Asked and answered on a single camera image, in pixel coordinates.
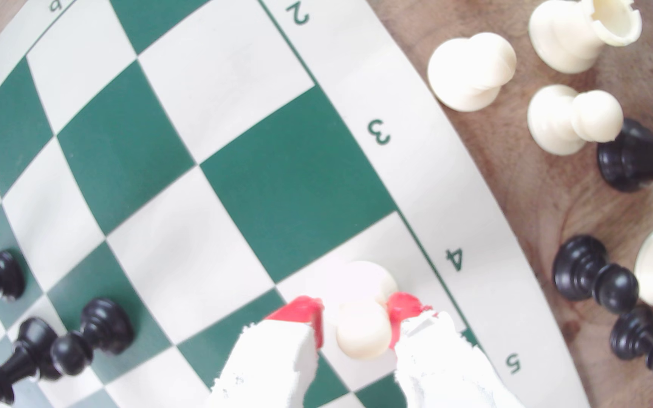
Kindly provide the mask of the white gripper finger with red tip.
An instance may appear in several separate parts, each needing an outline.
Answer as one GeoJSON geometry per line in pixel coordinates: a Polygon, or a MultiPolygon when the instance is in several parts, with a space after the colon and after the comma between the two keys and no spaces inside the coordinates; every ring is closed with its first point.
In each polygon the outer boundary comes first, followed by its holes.
{"type": "Polygon", "coordinates": [[[524,407],[448,313],[407,292],[391,294],[386,307],[407,407],[524,407]]]}
{"type": "Polygon", "coordinates": [[[323,302],[296,297],[245,327],[206,407],[303,407],[323,345],[323,302]]]}

